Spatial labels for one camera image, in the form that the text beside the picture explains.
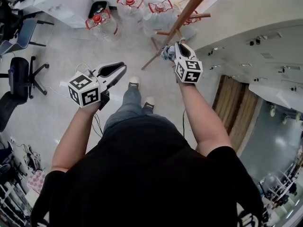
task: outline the wooden stand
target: wooden stand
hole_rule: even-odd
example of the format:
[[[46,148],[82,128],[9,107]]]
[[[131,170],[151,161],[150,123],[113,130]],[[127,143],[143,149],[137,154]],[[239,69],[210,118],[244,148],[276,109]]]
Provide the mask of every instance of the wooden stand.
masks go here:
[[[174,25],[172,26],[171,30],[169,32],[166,31],[158,31],[157,34],[158,35],[165,35],[167,36],[165,41],[163,42],[162,46],[160,48],[157,47],[155,41],[153,38],[151,38],[152,43],[154,44],[157,52],[156,54],[141,68],[142,70],[144,70],[157,56],[159,56],[161,54],[162,48],[164,46],[166,46],[171,39],[175,36],[175,34],[177,33],[177,35],[179,36],[179,38],[182,38],[182,34],[180,33],[179,29],[181,28],[181,26],[185,23],[186,20],[191,19],[191,18],[203,18],[203,17],[210,17],[209,13],[205,13],[205,14],[196,14],[196,15],[192,15],[193,12],[196,10],[196,8],[200,5],[200,3],[203,2],[203,0],[189,0],[188,4],[185,6],[185,8],[183,9],[183,11],[181,12],[179,18],[177,19],[177,21],[174,23]]]

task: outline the forearm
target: forearm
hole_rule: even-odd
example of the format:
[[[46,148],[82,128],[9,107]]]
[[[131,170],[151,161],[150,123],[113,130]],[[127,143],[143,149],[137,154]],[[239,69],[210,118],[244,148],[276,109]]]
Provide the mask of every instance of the forearm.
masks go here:
[[[52,170],[68,170],[85,155],[93,115],[82,109],[76,112],[55,150]]]
[[[231,146],[221,119],[193,85],[180,84],[187,117],[199,152],[207,156],[220,146]]]

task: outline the shoe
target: shoe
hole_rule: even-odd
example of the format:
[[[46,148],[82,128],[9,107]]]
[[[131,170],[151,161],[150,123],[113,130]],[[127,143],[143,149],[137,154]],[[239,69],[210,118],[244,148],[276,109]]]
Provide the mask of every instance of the shoe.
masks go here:
[[[129,80],[129,83],[128,83],[128,88],[129,87],[137,87],[139,89],[139,85],[140,85],[140,78],[139,77],[132,77],[130,80]]]
[[[154,108],[155,108],[155,99],[152,96],[149,96],[145,100],[143,108],[152,108],[152,110],[154,110]]]

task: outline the jeans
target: jeans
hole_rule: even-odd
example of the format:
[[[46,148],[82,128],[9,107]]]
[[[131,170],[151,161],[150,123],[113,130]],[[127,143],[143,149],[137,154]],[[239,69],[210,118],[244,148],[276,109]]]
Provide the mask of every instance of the jeans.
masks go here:
[[[122,106],[106,121],[104,132],[118,122],[144,115],[162,120],[176,128],[175,125],[167,118],[153,114],[152,108],[142,108],[141,94],[139,92],[139,89],[137,87],[130,86],[129,89],[124,93]]]

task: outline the black sleeve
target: black sleeve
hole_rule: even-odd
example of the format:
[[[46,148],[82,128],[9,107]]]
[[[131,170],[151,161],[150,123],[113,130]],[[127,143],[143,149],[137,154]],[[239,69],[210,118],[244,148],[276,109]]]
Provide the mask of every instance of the black sleeve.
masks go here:
[[[36,227],[38,222],[43,222],[44,216],[49,211],[51,196],[64,174],[65,172],[52,171],[46,175],[40,195],[31,212],[30,222],[32,227]]]
[[[263,213],[261,195],[236,152],[231,147],[222,146],[210,152],[207,158],[222,166],[223,173],[230,179],[229,184],[235,186],[237,202],[244,210],[261,220]]]

